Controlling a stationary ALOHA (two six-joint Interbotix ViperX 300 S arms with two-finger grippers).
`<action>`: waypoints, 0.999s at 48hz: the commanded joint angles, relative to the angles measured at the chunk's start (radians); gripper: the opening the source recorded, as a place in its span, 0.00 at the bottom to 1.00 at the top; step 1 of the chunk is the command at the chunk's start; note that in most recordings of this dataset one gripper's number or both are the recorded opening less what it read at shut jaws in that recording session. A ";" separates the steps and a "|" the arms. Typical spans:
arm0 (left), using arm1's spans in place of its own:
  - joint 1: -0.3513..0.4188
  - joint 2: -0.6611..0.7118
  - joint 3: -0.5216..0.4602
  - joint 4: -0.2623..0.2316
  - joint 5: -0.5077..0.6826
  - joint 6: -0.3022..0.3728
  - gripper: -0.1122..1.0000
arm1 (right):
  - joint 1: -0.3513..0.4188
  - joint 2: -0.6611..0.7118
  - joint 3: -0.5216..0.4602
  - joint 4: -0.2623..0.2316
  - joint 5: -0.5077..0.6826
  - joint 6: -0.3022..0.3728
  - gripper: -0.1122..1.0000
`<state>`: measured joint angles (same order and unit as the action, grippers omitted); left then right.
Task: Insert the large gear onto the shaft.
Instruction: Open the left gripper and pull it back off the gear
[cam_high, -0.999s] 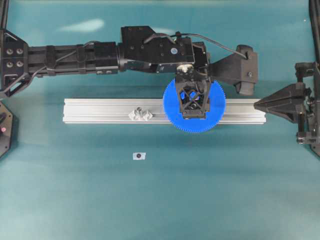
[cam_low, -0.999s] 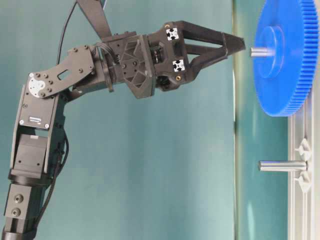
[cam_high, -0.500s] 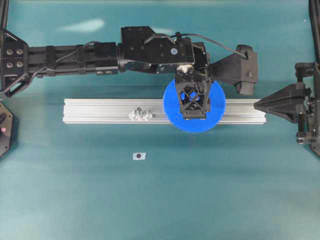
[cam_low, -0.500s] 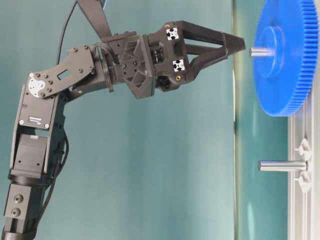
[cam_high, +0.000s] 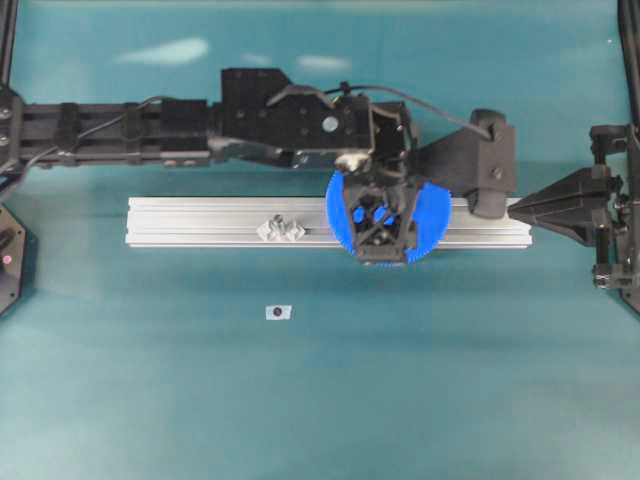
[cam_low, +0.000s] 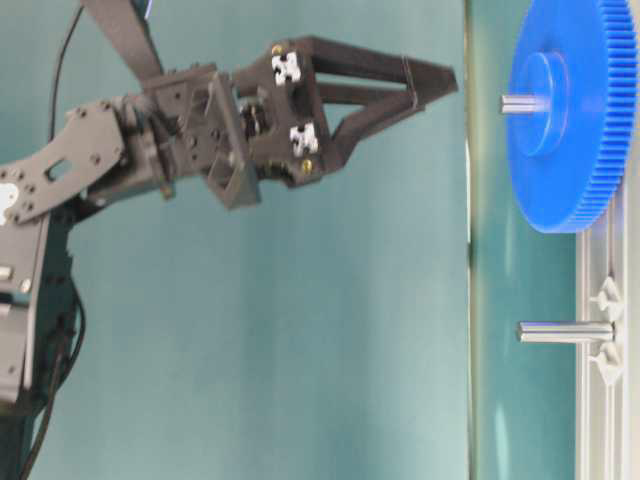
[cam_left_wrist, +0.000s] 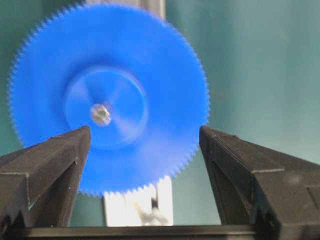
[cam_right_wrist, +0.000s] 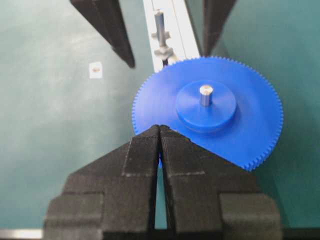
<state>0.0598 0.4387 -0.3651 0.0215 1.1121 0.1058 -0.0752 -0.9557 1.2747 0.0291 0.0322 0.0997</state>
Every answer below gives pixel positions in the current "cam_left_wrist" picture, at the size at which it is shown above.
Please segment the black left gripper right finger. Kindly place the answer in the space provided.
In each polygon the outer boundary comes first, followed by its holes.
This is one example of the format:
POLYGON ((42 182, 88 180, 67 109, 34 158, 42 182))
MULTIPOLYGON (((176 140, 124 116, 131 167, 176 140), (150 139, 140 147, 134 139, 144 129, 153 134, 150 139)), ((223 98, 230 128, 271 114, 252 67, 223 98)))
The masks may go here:
POLYGON ((222 224, 258 225, 268 239, 319 239, 318 164, 207 126, 199 146, 222 224))

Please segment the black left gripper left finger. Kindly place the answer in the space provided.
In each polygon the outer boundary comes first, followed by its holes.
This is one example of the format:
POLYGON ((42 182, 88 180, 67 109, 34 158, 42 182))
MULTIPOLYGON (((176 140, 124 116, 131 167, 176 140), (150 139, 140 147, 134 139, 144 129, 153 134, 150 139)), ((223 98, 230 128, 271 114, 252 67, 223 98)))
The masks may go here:
POLYGON ((89 127, 0 158, 0 226, 67 227, 91 144, 89 127))

